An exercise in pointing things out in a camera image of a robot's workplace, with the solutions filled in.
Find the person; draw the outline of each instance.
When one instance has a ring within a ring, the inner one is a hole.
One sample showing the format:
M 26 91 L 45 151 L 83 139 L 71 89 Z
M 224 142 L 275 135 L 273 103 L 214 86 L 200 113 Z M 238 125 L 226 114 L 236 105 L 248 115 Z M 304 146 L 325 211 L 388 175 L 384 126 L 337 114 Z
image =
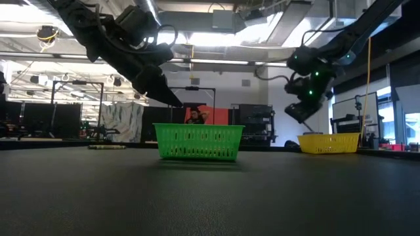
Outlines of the person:
M 190 108 L 191 117 L 186 124 L 204 124 L 209 116 L 208 111 L 200 111 L 197 107 Z

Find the black table surface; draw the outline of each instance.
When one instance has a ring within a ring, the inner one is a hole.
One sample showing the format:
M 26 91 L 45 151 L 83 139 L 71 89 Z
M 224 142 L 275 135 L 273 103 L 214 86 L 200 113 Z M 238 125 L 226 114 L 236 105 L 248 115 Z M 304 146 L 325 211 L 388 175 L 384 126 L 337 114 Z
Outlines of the black table surface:
M 0 235 L 420 235 L 420 163 L 156 149 L 0 151 Z

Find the plastic basket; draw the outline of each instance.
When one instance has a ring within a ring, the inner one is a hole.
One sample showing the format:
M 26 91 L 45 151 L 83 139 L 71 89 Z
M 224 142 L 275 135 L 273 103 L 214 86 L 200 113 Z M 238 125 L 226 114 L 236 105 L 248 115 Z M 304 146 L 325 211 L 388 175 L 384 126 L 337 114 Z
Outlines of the plastic basket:
M 243 126 L 154 124 L 162 158 L 234 161 Z
M 298 139 L 305 153 L 355 153 L 359 135 L 359 133 L 309 134 L 298 136 Z

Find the green basket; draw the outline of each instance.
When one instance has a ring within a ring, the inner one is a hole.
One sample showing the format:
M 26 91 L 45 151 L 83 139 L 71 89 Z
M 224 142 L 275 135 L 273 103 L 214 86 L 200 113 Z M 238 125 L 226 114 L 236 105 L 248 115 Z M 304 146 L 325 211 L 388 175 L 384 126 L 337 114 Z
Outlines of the green basket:
M 162 158 L 234 161 L 242 129 L 239 125 L 154 124 Z

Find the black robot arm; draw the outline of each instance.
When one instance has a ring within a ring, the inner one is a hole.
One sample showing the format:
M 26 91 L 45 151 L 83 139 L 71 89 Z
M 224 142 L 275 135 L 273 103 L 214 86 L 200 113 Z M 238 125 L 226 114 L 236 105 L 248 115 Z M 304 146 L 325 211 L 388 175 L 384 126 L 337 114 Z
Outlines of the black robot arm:
M 285 108 L 285 112 L 299 123 L 315 114 L 323 101 L 332 97 L 331 82 L 339 66 L 354 61 L 369 36 L 403 2 L 376 0 L 353 24 L 345 27 L 326 45 L 314 49 L 304 45 L 287 60 L 295 71 L 285 86 L 287 93 L 297 95 L 300 102 Z M 304 77 L 294 79 L 296 74 Z
M 49 0 L 77 41 L 86 48 L 94 62 L 99 57 L 132 82 L 133 88 L 147 97 L 176 107 L 182 103 L 167 86 L 159 68 L 173 58 L 171 45 L 157 45 L 159 26 L 151 12 L 135 6 L 127 7 L 115 20 L 99 13 L 99 5 L 79 0 Z

